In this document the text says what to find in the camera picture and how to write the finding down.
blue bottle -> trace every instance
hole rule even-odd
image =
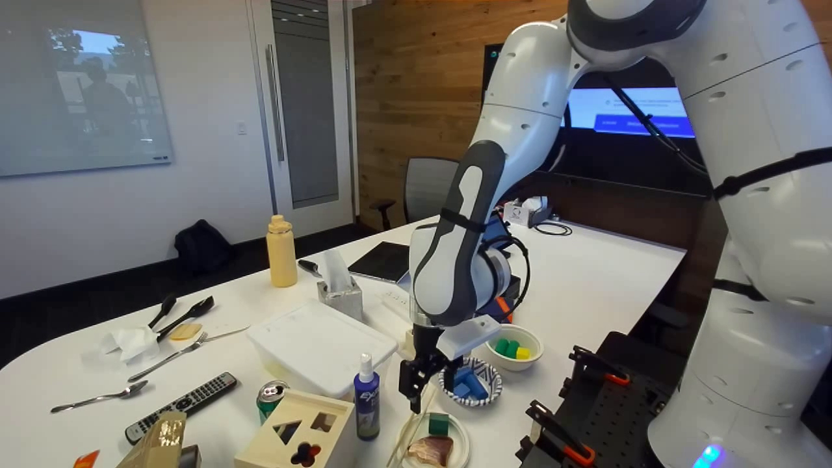
[[[359,439],[374,439],[380,435],[380,374],[372,370],[366,353],[362,353],[362,372],[354,377],[354,393]]]

black bag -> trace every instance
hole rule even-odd
[[[214,272],[231,258],[231,244],[206,218],[183,229],[175,240],[179,266],[189,272]]]

office chair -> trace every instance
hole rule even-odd
[[[458,160],[417,156],[409,158],[402,214],[406,220],[426,218],[443,210]],[[392,199],[380,199],[372,207],[380,210],[383,225],[391,229]]]

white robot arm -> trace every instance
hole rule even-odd
[[[502,288],[483,224],[543,163],[569,88],[645,56],[675,77],[727,224],[696,346],[649,445],[665,466],[716,448],[719,466],[832,466],[800,427],[832,359],[832,75],[800,0],[569,0],[565,19],[515,29],[443,218],[414,237],[417,359],[400,389],[419,398],[466,351],[443,332],[470,327]]]

white table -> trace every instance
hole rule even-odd
[[[474,468],[517,466],[515,449],[531,428],[524,407],[532,398],[548,407],[558,406],[556,393],[571,372],[571,361],[566,359],[571,346],[599,349],[606,332],[628,332],[683,258],[680,249],[614,237],[588,225],[571,229],[571,237],[543,237],[527,229],[511,229],[532,254],[532,285],[517,310],[517,324],[527,324],[543,337],[547,351],[541,361],[527,374],[508,377],[505,393],[491,407],[467,410],[445,396],[436,398],[436,406],[466,424],[474,439]],[[400,225],[344,244],[339,251],[352,262],[380,240],[409,244],[411,231],[414,225]],[[402,320],[406,292],[372,279],[355,280],[365,288],[368,324],[400,340],[409,331]],[[201,320],[207,335],[251,324],[316,297],[315,279],[307,272],[302,272],[302,280],[290,288],[271,288],[268,272],[262,270],[183,297],[179,303],[193,303],[207,293],[216,299],[216,310]],[[141,327],[155,310],[158,306],[147,306],[112,322],[68,332],[32,349],[0,372],[3,466],[62,468],[90,449],[102,449],[97,466],[118,466],[129,449],[121,436],[128,424],[222,372],[237,374],[238,387],[194,413],[188,420],[185,441],[201,445],[206,468],[231,466],[233,455],[258,432],[255,396],[262,381],[274,379],[244,332],[162,366],[147,377],[154,387],[134,401],[107,401],[77,410],[50,413],[58,402],[125,387],[129,374],[168,353],[172,349],[158,349],[128,366],[114,353],[99,351],[108,331],[125,324]],[[398,393],[398,361],[398,357],[391,357],[380,366],[383,435],[374,441],[362,441],[355,463],[362,468],[385,466],[400,424],[409,418],[409,401]]]

